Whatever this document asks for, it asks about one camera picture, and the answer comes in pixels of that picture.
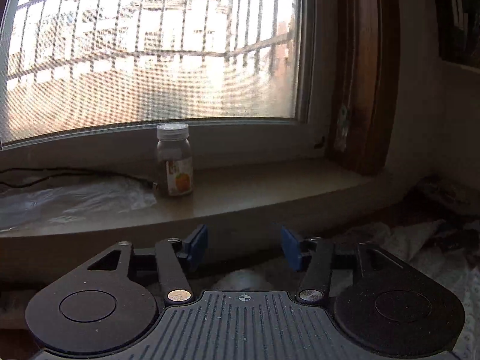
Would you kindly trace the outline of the white patterned garment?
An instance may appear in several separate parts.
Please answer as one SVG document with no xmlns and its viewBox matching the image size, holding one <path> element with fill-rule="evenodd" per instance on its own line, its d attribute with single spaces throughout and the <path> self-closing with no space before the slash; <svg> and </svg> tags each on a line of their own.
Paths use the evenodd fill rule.
<svg viewBox="0 0 480 360">
<path fill-rule="evenodd" d="M 479 358 L 479 222 L 450 224 L 442 220 L 392 228 L 372 223 L 335 236 L 349 249 L 356 242 L 373 242 L 452 291 L 463 303 L 465 325 L 454 353 L 459 359 Z M 210 289 L 286 290 L 294 294 L 304 274 L 274 258 L 254 267 L 232 271 Z"/>
</svg>

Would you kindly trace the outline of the clear plastic sheet on sill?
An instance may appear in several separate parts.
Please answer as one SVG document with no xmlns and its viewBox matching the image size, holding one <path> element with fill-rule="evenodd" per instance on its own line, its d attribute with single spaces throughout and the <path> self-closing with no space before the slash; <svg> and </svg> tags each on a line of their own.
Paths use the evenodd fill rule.
<svg viewBox="0 0 480 360">
<path fill-rule="evenodd" d="M 80 222 L 90 214 L 122 214 L 156 203 L 152 189 L 121 178 L 1 194 L 1 231 Z"/>
</svg>

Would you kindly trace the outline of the clear jar orange label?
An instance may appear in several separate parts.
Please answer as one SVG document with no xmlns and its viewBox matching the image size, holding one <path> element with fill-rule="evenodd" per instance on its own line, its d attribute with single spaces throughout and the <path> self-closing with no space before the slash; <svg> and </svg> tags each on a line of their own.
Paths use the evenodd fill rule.
<svg viewBox="0 0 480 360">
<path fill-rule="evenodd" d="M 157 186 L 165 197 L 180 197 L 193 191 L 193 163 L 189 125 L 168 123 L 156 126 Z"/>
</svg>

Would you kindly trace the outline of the window frame with bars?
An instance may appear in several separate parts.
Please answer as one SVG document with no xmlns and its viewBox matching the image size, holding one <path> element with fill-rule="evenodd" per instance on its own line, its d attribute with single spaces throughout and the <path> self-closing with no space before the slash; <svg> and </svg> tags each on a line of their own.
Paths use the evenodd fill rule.
<svg viewBox="0 0 480 360">
<path fill-rule="evenodd" d="M 325 139 L 316 0 L 1 0 L 1 146 L 189 122 Z"/>
</svg>

